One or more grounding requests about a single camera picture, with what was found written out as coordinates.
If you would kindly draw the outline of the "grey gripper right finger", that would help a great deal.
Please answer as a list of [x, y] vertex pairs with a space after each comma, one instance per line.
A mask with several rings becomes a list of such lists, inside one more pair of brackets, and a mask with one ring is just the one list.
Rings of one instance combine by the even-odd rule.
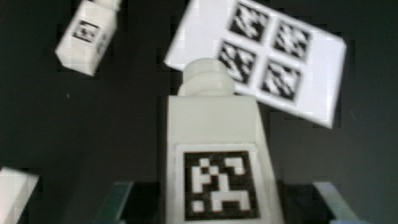
[[371, 224], [368, 221], [359, 219], [334, 184], [330, 182], [314, 182], [313, 186], [334, 215], [329, 224]]

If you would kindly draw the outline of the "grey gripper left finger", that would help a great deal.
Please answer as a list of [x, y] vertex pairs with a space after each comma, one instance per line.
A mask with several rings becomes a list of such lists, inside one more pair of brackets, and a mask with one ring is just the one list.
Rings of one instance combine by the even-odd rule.
[[90, 224], [126, 224], [122, 212], [126, 208], [128, 197], [133, 183], [115, 182], [103, 201], [99, 212]]

